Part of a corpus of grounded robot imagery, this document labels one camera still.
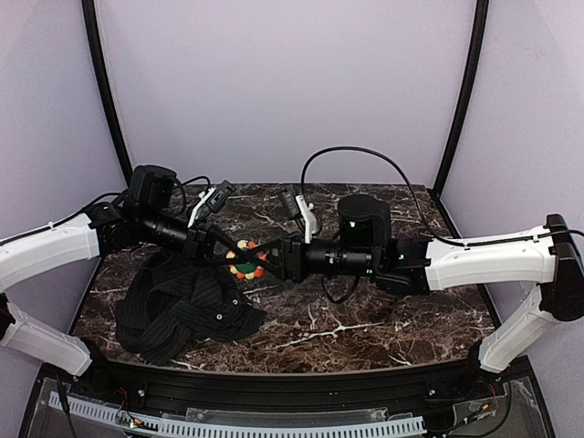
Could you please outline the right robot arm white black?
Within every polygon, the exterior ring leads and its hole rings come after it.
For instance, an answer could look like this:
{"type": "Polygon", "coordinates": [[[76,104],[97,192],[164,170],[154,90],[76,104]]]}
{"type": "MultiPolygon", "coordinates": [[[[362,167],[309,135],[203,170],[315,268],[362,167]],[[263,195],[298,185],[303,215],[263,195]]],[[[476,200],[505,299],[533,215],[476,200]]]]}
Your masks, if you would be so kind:
{"type": "Polygon", "coordinates": [[[315,238],[316,220],[298,196],[303,234],[259,246],[232,245],[230,266],[261,266],[280,279],[307,276],[367,277],[396,296],[423,295],[470,284],[528,281],[526,300],[467,356],[469,374],[501,373],[543,333],[583,316],[583,264],[564,218],[550,214],[544,225],[523,232],[471,239],[398,240],[391,235],[390,207],[353,194],[338,203],[339,236],[315,238]]]}

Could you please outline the flower brooch green orange yellow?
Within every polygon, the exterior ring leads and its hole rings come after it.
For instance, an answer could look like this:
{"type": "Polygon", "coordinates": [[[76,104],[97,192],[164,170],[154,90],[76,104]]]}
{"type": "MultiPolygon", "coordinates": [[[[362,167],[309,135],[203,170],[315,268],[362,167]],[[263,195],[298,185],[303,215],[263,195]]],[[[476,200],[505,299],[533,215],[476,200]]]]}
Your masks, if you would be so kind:
{"type": "MultiPolygon", "coordinates": [[[[237,247],[241,250],[250,250],[257,247],[254,241],[239,240],[237,247]]],[[[237,264],[230,264],[229,271],[238,280],[253,280],[261,278],[264,274],[264,268],[255,262],[245,261],[237,264]]]]}

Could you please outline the black pinstriped shirt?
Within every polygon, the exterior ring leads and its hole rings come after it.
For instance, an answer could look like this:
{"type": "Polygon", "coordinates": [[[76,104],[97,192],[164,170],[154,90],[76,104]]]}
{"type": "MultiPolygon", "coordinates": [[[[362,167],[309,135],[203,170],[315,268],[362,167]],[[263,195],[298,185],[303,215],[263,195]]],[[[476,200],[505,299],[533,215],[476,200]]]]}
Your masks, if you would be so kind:
{"type": "Polygon", "coordinates": [[[161,366],[189,340],[229,343],[263,325],[255,308],[224,266],[184,265],[177,255],[150,255],[115,303],[115,336],[128,352],[161,366]]]}

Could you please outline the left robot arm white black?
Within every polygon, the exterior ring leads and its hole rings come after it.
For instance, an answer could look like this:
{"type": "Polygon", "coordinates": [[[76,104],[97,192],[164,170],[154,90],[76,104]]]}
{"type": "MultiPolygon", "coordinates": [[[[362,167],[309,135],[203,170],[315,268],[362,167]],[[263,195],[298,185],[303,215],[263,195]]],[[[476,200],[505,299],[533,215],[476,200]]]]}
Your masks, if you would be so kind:
{"type": "MultiPolygon", "coordinates": [[[[138,243],[153,243],[200,264],[211,258],[215,242],[234,242],[206,223],[219,212],[234,186],[228,181],[203,192],[188,220],[170,214],[174,189],[183,184],[174,171],[156,165],[135,168],[129,186],[109,193],[78,212],[1,243],[1,291],[54,268],[106,256],[138,243]]],[[[99,366],[99,349],[28,315],[1,297],[1,345],[81,377],[99,366]]]]}

